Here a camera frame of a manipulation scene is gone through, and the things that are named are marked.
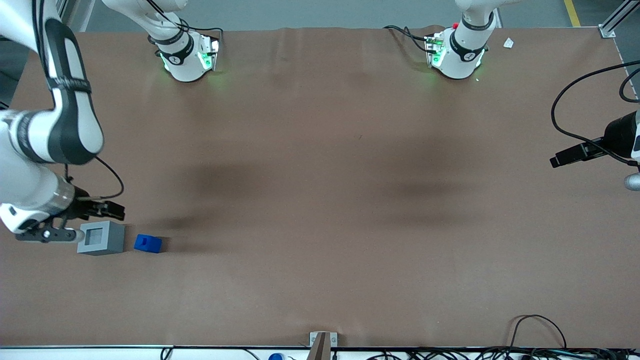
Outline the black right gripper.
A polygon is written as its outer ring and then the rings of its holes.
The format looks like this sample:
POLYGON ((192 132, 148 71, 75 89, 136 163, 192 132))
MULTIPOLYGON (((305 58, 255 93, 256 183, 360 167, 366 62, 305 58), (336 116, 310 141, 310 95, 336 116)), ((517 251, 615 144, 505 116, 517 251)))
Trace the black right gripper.
POLYGON ((89 193, 80 187, 73 186, 73 198, 70 205, 61 212, 61 219, 88 220, 95 218, 110 218, 117 221, 125 220, 125 207, 112 201, 101 202, 89 197, 89 193))

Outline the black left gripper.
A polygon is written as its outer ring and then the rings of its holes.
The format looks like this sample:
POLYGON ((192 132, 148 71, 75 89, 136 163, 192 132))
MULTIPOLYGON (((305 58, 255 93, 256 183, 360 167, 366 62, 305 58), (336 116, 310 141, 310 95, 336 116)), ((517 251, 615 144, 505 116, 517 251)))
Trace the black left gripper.
MULTIPOLYGON (((603 136, 593 139, 602 148, 625 159, 632 158, 637 130, 637 112, 631 112, 611 121, 605 128, 603 136)), ((568 166, 583 161, 583 146, 574 145, 560 151, 550 158, 553 168, 568 166)))

